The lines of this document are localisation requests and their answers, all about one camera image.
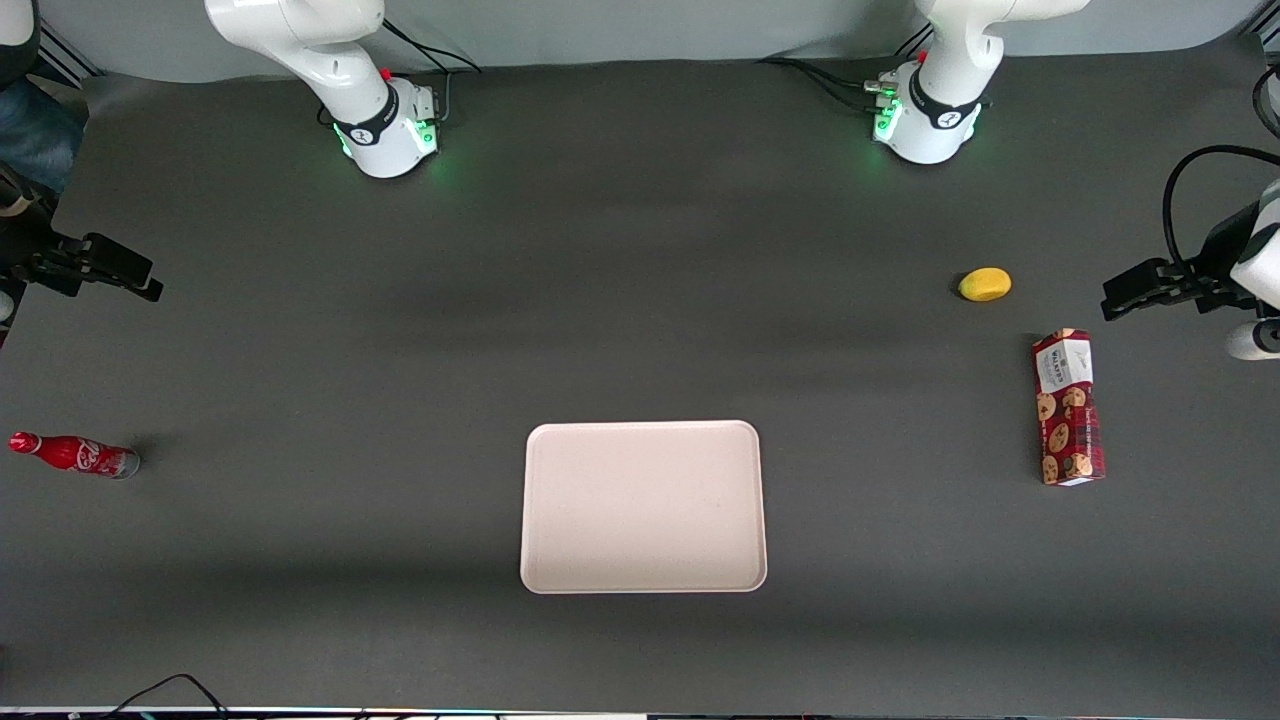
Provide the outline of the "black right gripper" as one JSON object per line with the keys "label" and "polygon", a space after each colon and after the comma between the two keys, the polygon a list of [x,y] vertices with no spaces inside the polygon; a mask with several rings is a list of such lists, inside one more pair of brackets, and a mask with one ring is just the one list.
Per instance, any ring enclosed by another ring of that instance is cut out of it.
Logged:
{"label": "black right gripper", "polygon": [[[90,282],[82,263],[69,252],[68,238],[52,228],[56,202],[41,187],[9,165],[1,167],[1,269],[3,279],[42,284],[76,297]],[[100,284],[124,290],[155,304],[165,286],[151,278],[154,263],[133,249],[100,233],[86,236],[86,258]]]}

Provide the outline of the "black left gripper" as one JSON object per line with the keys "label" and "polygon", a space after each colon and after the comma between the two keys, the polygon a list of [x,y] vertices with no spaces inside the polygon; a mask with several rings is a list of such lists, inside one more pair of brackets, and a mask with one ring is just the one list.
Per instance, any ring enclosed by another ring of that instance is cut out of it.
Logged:
{"label": "black left gripper", "polygon": [[1196,300],[1199,314],[1222,307],[1263,314],[1265,302],[1230,275],[1238,263],[1251,260],[1263,247],[1256,229],[1260,205],[1261,201],[1254,200],[1219,223],[1206,237],[1201,252],[1194,256],[1194,270],[1201,281],[1208,282],[1211,293],[1199,297],[1194,278],[1189,278],[1169,260],[1151,258],[1103,283],[1103,319],[1115,322],[1137,310],[1192,300]]}

